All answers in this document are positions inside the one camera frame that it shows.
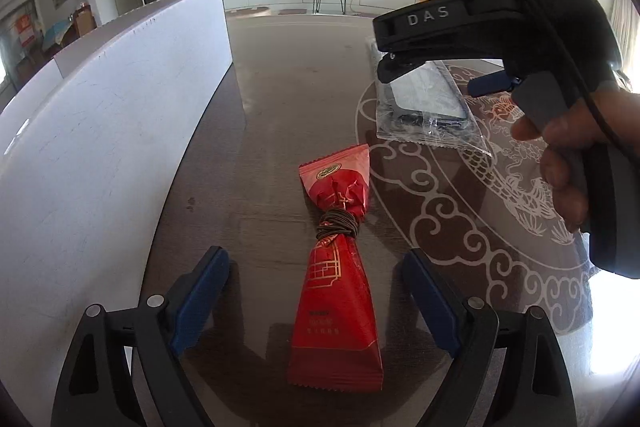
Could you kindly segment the person's right hand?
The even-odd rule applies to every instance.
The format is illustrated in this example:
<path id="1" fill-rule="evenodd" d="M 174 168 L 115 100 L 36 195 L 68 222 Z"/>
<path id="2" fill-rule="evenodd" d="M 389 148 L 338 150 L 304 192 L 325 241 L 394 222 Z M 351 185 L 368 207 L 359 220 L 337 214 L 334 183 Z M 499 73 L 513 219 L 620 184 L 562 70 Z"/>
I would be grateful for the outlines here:
<path id="1" fill-rule="evenodd" d="M 600 114 L 620 141 L 639 155 L 639 95 L 626 91 L 603 91 L 593 95 Z M 581 150 L 594 143 L 608 141 L 589 112 L 584 101 L 538 131 L 526 116 L 512 127 L 514 140 L 544 139 L 548 144 L 540 158 L 542 179 L 552 187 L 553 206 L 564 219 L 565 228 L 577 231 L 588 218 L 588 198 L 570 182 L 570 165 L 560 155 L 560 150 Z"/>

